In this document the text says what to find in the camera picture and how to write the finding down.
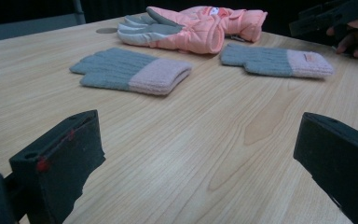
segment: black device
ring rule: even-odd
[[[350,32],[347,23],[358,20],[358,0],[335,0],[298,13],[298,21],[289,24],[292,36],[334,27],[336,40]]]
[[[358,131],[326,116],[305,113],[294,158],[353,223],[358,223]]]
[[[98,112],[73,115],[9,159],[0,174],[0,223],[63,223],[89,175],[104,162]]]

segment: person's hand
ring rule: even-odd
[[[357,21],[351,21],[348,23],[348,26],[350,29],[358,29],[358,20]],[[326,31],[327,35],[334,35],[334,29],[333,27],[330,27]],[[341,54],[345,52],[348,48],[353,49],[353,57],[358,58],[358,31],[350,32],[347,34],[338,44],[337,46],[337,54]]]

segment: glove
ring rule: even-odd
[[[314,52],[245,47],[228,44],[220,55],[224,65],[243,66],[247,72],[273,77],[315,77],[334,74],[333,67]]]
[[[82,59],[69,70],[85,75],[80,80],[83,86],[167,95],[191,68],[187,62],[112,48]]]
[[[192,18],[217,15],[220,27],[226,35],[239,35],[242,39],[256,42],[261,36],[261,26],[267,17],[262,10],[232,10],[225,7],[191,7],[180,13]]]
[[[187,15],[158,7],[146,9],[151,19],[126,17],[117,35],[124,43],[161,49],[181,49],[199,54],[218,53],[224,32],[217,16],[192,19]]]

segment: pink winter glove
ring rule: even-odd
[[[118,37],[127,44],[161,49],[181,49],[195,53],[218,53],[225,33],[218,16],[191,18],[158,7],[146,9],[152,20],[126,17],[118,26]]]
[[[232,10],[226,7],[191,7],[180,13],[195,19],[217,15],[226,35],[239,35],[252,42],[260,39],[261,26],[267,16],[267,12],[262,10]]]

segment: wooden table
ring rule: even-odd
[[[106,161],[65,223],[350,223],[293,151],[306,111],[358,130],[358,60],[263,33],[255,46],[319,52],[336,74],[254,76],[222,66],[218,55],[138,48],[96,33],[120,21],[0,41],[1,174],[60,121],[97,109]],[[167,97],[81,87],[68,68],[112,47],[194,69]]]

